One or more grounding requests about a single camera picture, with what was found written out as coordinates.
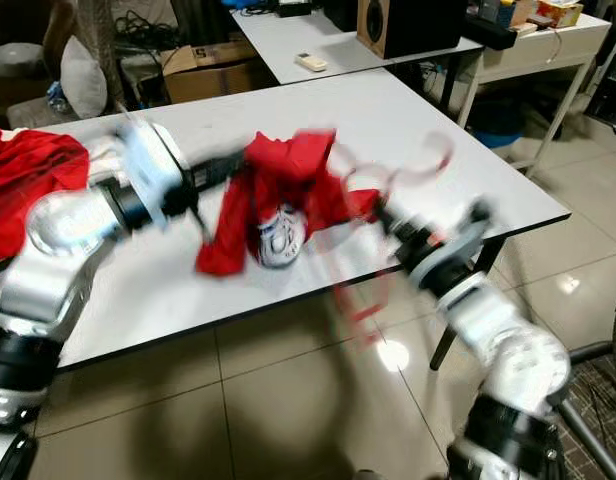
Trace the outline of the red t-shirt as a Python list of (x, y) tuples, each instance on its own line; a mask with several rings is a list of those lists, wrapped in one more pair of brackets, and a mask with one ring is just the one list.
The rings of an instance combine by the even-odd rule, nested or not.
[(317, 230), (375, 206), (377, 189), (346, 191), (327, 168), (334, 145), (334, 131), (298, 131), (289, 140), (258, 133), (227, 183), (215, 236), (200, 247), (195, 270), (238, 274), (249, 257), (263, 268), (288, 268)]

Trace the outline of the red plastic hanger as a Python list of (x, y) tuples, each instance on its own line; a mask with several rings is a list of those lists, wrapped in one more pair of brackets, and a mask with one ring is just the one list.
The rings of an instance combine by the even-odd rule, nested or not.
[[(423, 186), (440, 177), (453, 163), (455, 148), (446, 134), (428, 133), (423, 140), (427, 148), (427, 161), (423, 164), (401, 163), (396, 166), (360, 160), (352, 148), (337, 141), (328, 155), (328, 166), (340, 175), (343, 188), (346, 225), (354, 232), (378, 223), (378, 211), (382, 204), (391, 200), (396, 189), (408, 186)], [(349, 292), (350, 282), (341, 271), (341, 261), (327, 261), (328, 278), (332, 280), (330, 292), (337, 311), (346, 319), (355, 338), (363, 346), (378, 342), (380, 332), (369, 325), (372, 317), (384, 311), (389, 303), (390, 280), (381, 280), (375, 302), (366, 305), (366, 298), (355, 298)]]

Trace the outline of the open cardboard box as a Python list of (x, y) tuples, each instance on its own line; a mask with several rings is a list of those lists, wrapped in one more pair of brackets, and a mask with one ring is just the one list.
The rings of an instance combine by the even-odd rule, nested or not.
[(248, 40), (163, 52), (163, 86), (171, 104), (263, 90), (277, 84)]

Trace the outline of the white crumpled garment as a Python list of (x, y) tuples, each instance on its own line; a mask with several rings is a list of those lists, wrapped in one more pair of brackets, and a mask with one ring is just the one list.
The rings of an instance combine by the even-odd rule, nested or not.
[(115, 183), (129, 186), (130, 180), (122, 166), (122, 143), (119, 137), (106, 136), (94, 138), (87, 143), (89, 163), (87, 186)]

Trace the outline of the black table leg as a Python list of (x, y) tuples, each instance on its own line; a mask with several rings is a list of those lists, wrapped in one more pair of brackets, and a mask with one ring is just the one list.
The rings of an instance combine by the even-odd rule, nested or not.
[[(474, 260), (474, 270), (476, 270), (477, 273), (490, 273), (491, 269), (494, 268), (497, 256), (499, 256), (500, 252), (503, 251), (505, 242), (506, 239), (504, 237), (487, 239), (487, 241), (483, 243), (483, 248), (481, 252), (478, 253), (477, 259)], [(430, 360), (430, 369), (432, 371), (440, 370), (442, 361), (444, 361), (445, 357), (448, 356), (455, 339), (456, 333), (454, 330), (449, 328), (449, 326), (446, 326), (446, 328), (442, 330), (442, 335), (439, 339), (439, 343), (437, 343), (436, 351), (433, 352)]]

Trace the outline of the white remote control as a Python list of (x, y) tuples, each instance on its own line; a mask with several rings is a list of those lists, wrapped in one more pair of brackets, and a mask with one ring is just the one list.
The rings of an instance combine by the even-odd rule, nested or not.
[(308, 52), (299, 52), (298, 55), (295, 55), (295, 63), (298, 64), (299, 67), (313, 73), (325, 72), (325, 70), (328, 69), (326, 60), (317, 58), (317, 56), (308, 54)]

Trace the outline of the blue plastic basin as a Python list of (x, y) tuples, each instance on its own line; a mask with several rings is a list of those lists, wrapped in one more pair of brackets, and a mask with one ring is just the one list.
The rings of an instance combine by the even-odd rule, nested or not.
[(513, 145), (526, 131), (523, 102), (505, 97), (474, 102), (465, 129), (487, 148)]

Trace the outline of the white side table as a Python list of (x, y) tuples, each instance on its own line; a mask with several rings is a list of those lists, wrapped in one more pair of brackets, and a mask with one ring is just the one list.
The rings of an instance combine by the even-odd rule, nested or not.
[[(357, 37), (358, 0), (341, 0), (355, 12), (354, 26), (340, 29), (328, 15), (312, 12), (294, 17), (275, 13), (247, 14), (232, 10), (231, 17), (248, 38), (279, 84), (317, 81), (332, 76), (381, 70), (428, 59), (448, 61), (450, 77), (458, 76), (465, 67), (469, 52), (480, 52), (483, 46), (462, 36), (459, 44), (449, 49), (418, 52), (401, 58), (382, 59), (367, 49)], [(308, 52), (327, 61), (325, 72), (313, 73), (295, 63), (295, 55)]]

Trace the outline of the red crumpled garment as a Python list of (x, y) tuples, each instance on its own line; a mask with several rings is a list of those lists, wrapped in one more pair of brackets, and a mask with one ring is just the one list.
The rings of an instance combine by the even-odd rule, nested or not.
[(39, 198), (87, 188), (89, 165), (87, 148), (70, 134), (0, 128), (0, 260), (23, 247)]

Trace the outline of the patterned grey curtain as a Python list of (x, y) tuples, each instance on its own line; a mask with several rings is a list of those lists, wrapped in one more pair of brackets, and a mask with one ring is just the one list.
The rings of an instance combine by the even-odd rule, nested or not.
[(113, 26), (112, 0), (72, 0), (78, 22), (78, 38), (81, 45), (98, 61), (99, 69), (107, 87), (107, 106), (104, 115), (116, 113), (124, 105), (119, 59), (113, 41), (116, 29)]

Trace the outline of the black floor fan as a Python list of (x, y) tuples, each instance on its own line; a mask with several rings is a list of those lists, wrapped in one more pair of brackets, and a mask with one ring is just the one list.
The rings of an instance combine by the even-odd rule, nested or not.
[(573, 349), (572, 380), (558, 406), (554, 480), (616, 480), (616, 306), (611, 337)]

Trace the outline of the black electronic device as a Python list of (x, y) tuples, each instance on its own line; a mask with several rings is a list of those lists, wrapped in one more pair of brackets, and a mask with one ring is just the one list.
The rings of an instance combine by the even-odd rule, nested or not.
[(462, 36), (492, 50), (508, 50), (517, 44), (517, 32), (471, 12), (464, 14)]

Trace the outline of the grey cushion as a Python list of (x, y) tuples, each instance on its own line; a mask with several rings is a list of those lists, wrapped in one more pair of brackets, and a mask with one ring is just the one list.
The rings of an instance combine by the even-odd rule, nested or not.
[(33, 78), (46, 73), (43, 46), (39, 44), (0, 45), (0, 78)]

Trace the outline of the beige table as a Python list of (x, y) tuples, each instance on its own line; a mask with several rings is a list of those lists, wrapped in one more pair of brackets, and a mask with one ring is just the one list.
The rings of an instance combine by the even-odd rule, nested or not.
[(561, 97), (554, 118), (550, 120), (535, 154), (510, 160), (508, 163), (513, 168), (531, 175), (535, 172), (535, 166), (541, 164), (542, 156), (554, 140), (561, 123), (564, 122), (570, 105), (581, 90), (584, 77), (591, 72), (596, 55), (599, 54), (602, 42), (608, 37), (611, 27), (613, 23), (610, 20), (602, 20), (590, 14), (579, 14), (574, 26), (528, 33), (518, 37), (510, 49), (499, 51), (486, 47), (477, 58), (468, 61), (464, 72), (460, 74), (460, 78), (465, 81), (465, 93), (456, 123), (460, 128), (467, 125), (474, 105), (474, 96), (477, 95), (481, 84), (529, 76), (546, 70), (576, 68), (576, 76), (570, 81), (564, 96)]

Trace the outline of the yellow box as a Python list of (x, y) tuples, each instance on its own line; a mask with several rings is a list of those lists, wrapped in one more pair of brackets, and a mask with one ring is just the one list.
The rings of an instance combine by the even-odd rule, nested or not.
[(581, 0), (536, 0), (535, 14), (550, 19), (552, 28), (576, 26), (583, 12)]

